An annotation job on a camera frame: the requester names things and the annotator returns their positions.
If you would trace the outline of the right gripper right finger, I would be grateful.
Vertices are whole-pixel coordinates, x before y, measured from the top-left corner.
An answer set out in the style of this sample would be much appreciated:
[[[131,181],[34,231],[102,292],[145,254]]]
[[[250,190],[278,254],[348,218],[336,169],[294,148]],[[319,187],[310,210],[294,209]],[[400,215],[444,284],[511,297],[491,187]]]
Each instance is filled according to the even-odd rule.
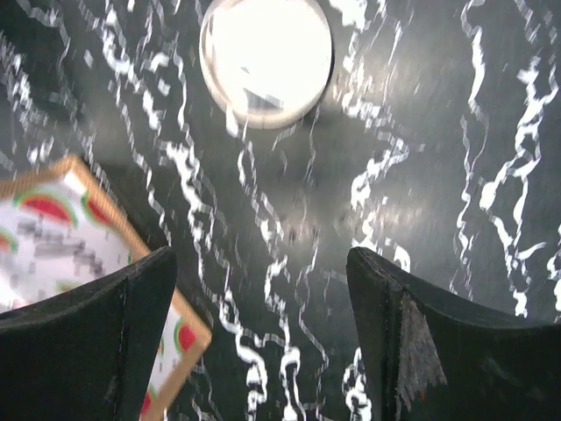
[[[346,273],[375,420],[557,420],[560,328],[354,247]]]

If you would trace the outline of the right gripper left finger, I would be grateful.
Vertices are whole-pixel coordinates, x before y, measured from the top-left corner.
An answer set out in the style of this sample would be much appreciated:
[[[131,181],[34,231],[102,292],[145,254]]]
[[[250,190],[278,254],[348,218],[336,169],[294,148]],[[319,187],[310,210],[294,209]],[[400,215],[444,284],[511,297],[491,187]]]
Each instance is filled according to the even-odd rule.
[[[137,420],[176,284],[164,246],[1,316],[3,420]]]

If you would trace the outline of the black drink can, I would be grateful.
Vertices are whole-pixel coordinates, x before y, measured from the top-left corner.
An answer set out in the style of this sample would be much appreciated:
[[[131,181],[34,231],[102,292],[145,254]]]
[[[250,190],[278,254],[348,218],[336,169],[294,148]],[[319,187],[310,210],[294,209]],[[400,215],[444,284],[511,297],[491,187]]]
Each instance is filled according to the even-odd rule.
[[[303,118],[328,84],[333,53],[316,1],[214,1],[201,23],[202,76],[229,124],[277,129]]]

